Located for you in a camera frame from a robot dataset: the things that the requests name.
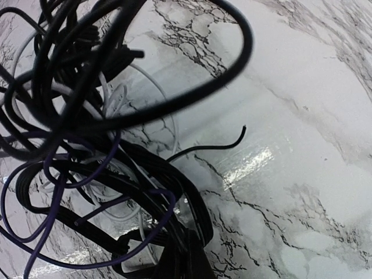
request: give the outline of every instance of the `marble countertop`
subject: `marble countertop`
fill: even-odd
[[[372,278],[372,2],[231,2],[253,28],[251,62],[233,83],[175,116],[180,149],[233,142],[247,126],[238,147],[200,151],[176,162],[210,209],[214,239],[206,251],[217,278]],[[33,18],[40,12],[37,0],[0,3],[7,5]],[[31,31],[22,19],[11,18],[0,20],[0,63],[7,67],[6,57]],[[109,20],[102,24],[104,32]],[[238,55],[241,35],[231,17],[208,1],[149,0],[127,43],[144,49],[145,59],[136,63],[173,96],[223,72]],[[32,54],[29,47],[17,73],[31,67]],[[141,78],[133,71],[122,77],[138,92],[153,92],[150,85],[138,85]],[[134,103],[140,103],[138,96],[133,90]],[[161,138],[173,135],[168,122],[138,128],[133,140],[167,152]],[[15,165],[3,160],[1,176]],[[48,203],[37,185],[34,202]],[[77,213],[92,210],[75,192],[63,203]],[[42,220],[22,209],[14,193],[7,206],[21,235]],[[181,203],[185,215],[186,207]],[[102,216],[94,222],[114,237],[135,226]],[[109,257],[58,223],[43,252],[70,263]],[[21,278],[27,259],[0,236],[0,268],[6,274]],[[119,276],[111,269],[73,271],[38,260],[30,278],[93,277]]]

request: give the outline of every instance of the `tangled cables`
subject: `tangled cables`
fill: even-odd
[[[213,238],[208,209],[196,186],[171,161],[199,149],[233,148],[242,141],[246,128],[231,145],[196,146],[180,153],[176,153],[176,135],[173,155],[168,159],[125,140],[126,134],[123,132],[124,129],[171,115],[206,98],[243,71],[252,53],[253,39],[249,24],[225,0],[210,1],[230,14],[239,25],[243,35],[241,53],[218,78],[171,99],[165,96],[161,86],[151,76],[133,64],[135,59],[144,57],[144,51],[130,49],[123,43],[130,23],[145,0],[99,0],[90,12],[80,18],[77,9],[84,1],[40,0],[42,13],[38,22],[17,8],[0,10],[0,17],[6,13],[16,13],[35,30],[19,46],[10,72],[0,65],[0,76],[8,84],[6,88],[0,88],[3,93],[3,98],[0,98],[0,122],[11,134],[9,137],[0,135],[1,156],[11,156],[25,162],[9,175],[1,191],[0,210],[5,228],[0,226],[0,233],[31,254],[24,278],[29,277],[36,258],[68,269],[112,266],[115,272],[125,278],[180,279],[193,278],[193,274],[197,274],[198,278],[214,278],[203,252],[203,247]],[[95,24],[114,10],[119,10],[117,16],[101,38]],[[35,52],[33,68],[15,77],[17,63],[32,40]],[[114,91],[109,83],[129,66],[149,78],[163,94],[164,101],[120,115],[116,111],[110,112],[109,108],[119,91],[126,96],[125,81]],[[53,102],[60,96],[65,102],[62,111]],[[26,120],[18,102],[26,106],[38,124]],[[125,102],[126,98],[123,97],[118,106],[124,106]],[[172,121],[177,133],[177,123],[173,118]],[[41,143],[35,144],[32,139],[41,139]],[[35,207],[30,199],[31,182],[40,172],[48,179],[40,190],[52,194],[52,203],[47,208]],[[6,194],[14,180],[19,203],[30,212],[46,215],[40,226],[27,238],[21,238],[14,232],[6,214]],[[103,195],[97,190],[98,186],[108,187],[116,193]],[[96,209],[86,216],[79,216],[60,205],[67,189],[76,189]],[[187,198],[196,231],[183,225],[173,213],[183,195]],[[108,211],[112,206],[130,199],[137,204],[130,214],[118,217]],[[156,220],[152,229],[144,227],[143,211]],[[139,227],[115,240],[89,222],[100,213],[119,222],[137,217]],[[111,253],[111,260],[86,265],[71,264],[41,254],[56,220]],[[35,249],[26,245],[37,238]],[[140,244],[130,249],[131,240]],[[148,244],[164,247],[159,260]],[[153,266],[125,273],[121,263],[143,249],[146,249]]]

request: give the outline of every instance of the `black cable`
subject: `black cable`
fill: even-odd
[[[149,121],[161,118],[165,115],[172,114],[178,110],[184,109],[187,106],[206,98],[207,96],[223,88],[227,83],[236,78],[236,76],[243,71],[252,54],[253,35],[251,32],[251,28],[244,18],[243,14],[228,2],[222,0],[211,0],[211,2],[221,7],[228,14],[230,14],[234,18],[234,20],[236,20],[244,36],[244,45],[242,51],[238,59],[232,64],[230,68],[228,68],[218,78],[212,79],[192,90],[174,97],[173,99],[165,103],[160,103],[153,107],[139,110],[130,115],[114,117],[102,121],[93,121],[91,124],[87,124],[84,127],[75,126],[73,127],[74,130],[79,134],[91,134],[114,130],[116,128],[128,128],[142,123],[147,123]],[[110,30],[113,30],[114,28],[115,30],[117,30],[120,28],[120,25],[121,20],[119,15],[116,18],[115,22],[112,24],[112,29]]]
[[[53,16],[52,16],[51,11],[49,10],[48,1],[47,0],[40,0],[40,7],[41,7],[42,14],[46,18],[47,22],[49,24],[51,24],[52,21],[53,21]]]
[[[179,157],[186,155],[187,153],[190,153],[190,152],[193,152],[193,151],[197,151],[197,150],[225,150],[225,149],[234,148],[238,144],[241,143],[241,141],[244,138],[245,132],[246,132],[246,126],[244,125],[243,126],[243,129],[242,129],[242,132],[240,133],[239,138],[233,144],[229,144],[229,145],[199,145],[199,146],[193,146],[193,147],[190,147],[188,149],[182,150],[181,152],[179,152],[177,154],[174,154],[173,156],[169,157],[167,159],[167,162],[172,162],[172,161],[178,159]]]
[[[5,277],[5,279],[10,279],[10,277],[6,275],[6,273],[1,269],[1,267],[0,267],[0,273]]]

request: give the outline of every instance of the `white marble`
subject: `white marble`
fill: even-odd
[[[0,6],[17,5],[34,18],[38,14],[38,6],[28,0],[6,2]],[[225,89],[176,115],[181,149],[233,142],[244,124],[248,128],[233,150],[200,151],[175,163],[199,187],[210,209],[215,236],[206,250],[217,278],[371,278],[372,3],[231,2],[253,28],[252,60]],[[2,52],[14,51],[31,30],[17,18],[12,24],[9,37],[0,29]],[[238,54],[241,35],[234,21],[209,2],[151,0],[127,42],[145,50],[146,58],[136,64],[173,96],[223,72]],[[31,55],[30,48],[19,73],[31,66]],[[122,78],[129,80],[134,105],[144,104],[141,94],[151,96],[148,102],[161,100],[132,70]],[[198,121],[191,121],[195,115]],[[131,131],[131,140],[167,155],[174,137],[169,127],[169,119],[140,127]],[[1,175],[16,164],[4,160]],[[32,197],[45,203],[48,197],[36,185]],[[9,193],[10,220],[27,235],[40,217],[15,200]],[[64,203],[78,213],[92,209],[74,192]],[[185,215],[186,206],[180,205]],[[94,222],[114,237],[136,226],[99,216]],[[70,262],[108,258],[60,224],[43,252]],[[20,278],[27,257],[0,237],[0,268],[11,278]],[[42,261],[32,278],[93,276],[117,278],[110,269],[71,271]]]

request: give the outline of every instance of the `cable bundle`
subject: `cable bundle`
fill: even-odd
[[[196,274],[199,278],[214,278],[203,252],[203,247],[213,238],[207,207],[196,186],[170,162],[198,149],[233,148],[243,139],[245,127],[239,139],[227,146],[197,146],[175,154],[176,139],[173,156],[167,160],[126,141],[123,139],[125,133],[122,138],[122,131],[186,108],[232,81],[243,71],[252,53],[249,24],[228,2],[211,0],[229,13],[242,30],[244,44],[238,59],[216,79],[178,94],[173,99],[119,116],[108,112],[116,96],[116,91],[111,92],[108,83],[129,65],[149,77],[141,68],[132,65],[135,59],[144,57],[144,52],[123,44],[130,23],[145,0],[99,0],[89,13],[78,18],[77,8],[82,2],[40,0],[42,14],[38,22],[17,8],[0,11],[0,17],[9,12],[17,13],[35,29],[16,52],[10,72],[0,65],[0,75],[8,84],[7,88],[0,88],[4,93],[0,105],[5,108],[5,112],[0,109],[0,122],[11,134],[10,137],[0,135],[0,147],[3,156],[25,161],[13,171],[3,186],[0,210],[5,228],[0,227],[0,233],[31,254],[24,278],[28,278],[36,258],[68,269],[112,266],[115,272],[125,278],[192,278]],[[105,36],[100,38],[94,24],[116,9],[119,12],[114,22]],[[34,66],[14,77],[17,62],[32,40],[36,54]],[[163,93],[161,87],[152,82]],[[103,98],[99,87],[102,87]],[[125,81],[122,89],[126,94]],[[66,103],[62,112],[58,112],[53,104],[53,100],[59,96]],[[25,120],[17,101],[25,104],[39,122],[38,126]],[[36,138],[42,139],[39,146],[31,141]],[[22,147],[15,148],[12,145],[14,142]],[[58,173],[53,175],[51,169]],[[44,192],[52,193],[52,203],[48,208],[37,208],[30,201],[31,182],[40,172],[44,172],[52,185],[49,188],[46,184],[41,187]],[[15,234],[6,215],[6,193],[14,180],[19,203],[33,213],[46,215],[45,220],[27,238]],[[95,189],[97,185],[109,187],[117,194],[102,196]],[[96,209],[86,216],[78,216],[64,208],[60,203],[66,189],[76,189]],[[175,204],[183,195],[188,200],[196,231],[186,228],[173,213]],[[129,199],[136,202],[137,207],[128,216],[117,217],[107,212],[108,208]],[[143,226],[143,210],[157,221],[152,230]],[[139,229],[115,240],[89,222],[101,212],[113,221],[127,221],[138,216]],[[101,246],[112,254],[112,259],[81,265],[62,263],[41,254],[56,220]],[[37,238],[35,249],[25,245]],[[130,240],[141,243],[130,249]],[[150,243],[164,247],[159,261],[148,247]],[[145,248],[154,265],[125,273],[121,263]]]

